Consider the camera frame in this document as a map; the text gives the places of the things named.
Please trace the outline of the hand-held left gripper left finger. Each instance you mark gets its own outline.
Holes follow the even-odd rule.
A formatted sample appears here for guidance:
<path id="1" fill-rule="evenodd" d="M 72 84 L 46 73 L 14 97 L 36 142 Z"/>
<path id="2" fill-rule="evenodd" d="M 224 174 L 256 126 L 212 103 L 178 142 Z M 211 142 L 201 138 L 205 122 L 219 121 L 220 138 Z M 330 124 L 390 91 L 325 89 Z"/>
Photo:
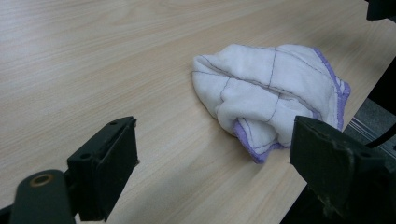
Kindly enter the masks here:
<path id="1" fill-rule="evenodd" d="M 72 211 L 82 221 L 107 220 L 136 165 L 136 119 L 106 124 L 67 159 Z"/>

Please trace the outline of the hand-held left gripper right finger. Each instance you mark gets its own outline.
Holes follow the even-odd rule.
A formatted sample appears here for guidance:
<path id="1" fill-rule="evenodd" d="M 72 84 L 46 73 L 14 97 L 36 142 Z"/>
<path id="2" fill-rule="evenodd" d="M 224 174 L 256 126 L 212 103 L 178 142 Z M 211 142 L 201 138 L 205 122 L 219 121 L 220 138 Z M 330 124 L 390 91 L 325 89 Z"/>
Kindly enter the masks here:
<path id="1" fill-rule="evenodd" d="M 327 217 L 389 219 L 389 155 L 333 126 L 295 118 L 290 163 L 323 204 Z"/>

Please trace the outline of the white towel with purple edge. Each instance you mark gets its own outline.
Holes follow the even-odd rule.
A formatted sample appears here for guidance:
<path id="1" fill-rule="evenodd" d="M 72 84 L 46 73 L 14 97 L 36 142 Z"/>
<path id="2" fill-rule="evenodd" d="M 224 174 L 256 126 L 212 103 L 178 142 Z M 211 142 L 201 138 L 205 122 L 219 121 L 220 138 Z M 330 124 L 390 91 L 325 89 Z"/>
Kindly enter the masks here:
<path id="1" fill-rule="evenodd" d="M 300 45 L 232 44 L 198 55 L 192 84 L 209 114 L 257 163 L 290 146 L 297 116 L 341 130 L 350 94 L 320 50 Z"/>

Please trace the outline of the aluminium floor rail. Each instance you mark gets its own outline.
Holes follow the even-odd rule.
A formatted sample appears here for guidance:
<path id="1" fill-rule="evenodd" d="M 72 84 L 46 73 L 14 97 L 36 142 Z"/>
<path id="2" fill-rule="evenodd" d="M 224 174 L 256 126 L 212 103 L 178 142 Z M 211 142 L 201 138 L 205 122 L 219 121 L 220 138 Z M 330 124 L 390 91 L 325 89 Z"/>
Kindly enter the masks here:
<path id="1" fill-rule="evenodd" d="M 348 127 L 368 140 L 367 147 L 379 148 L 396 160 L 396 148 L 389 142 L 389 140 L 396 136 L 396 124 L 382 134 L 376 133 L 356 118 L 353 118 L 349 122 Z"/>

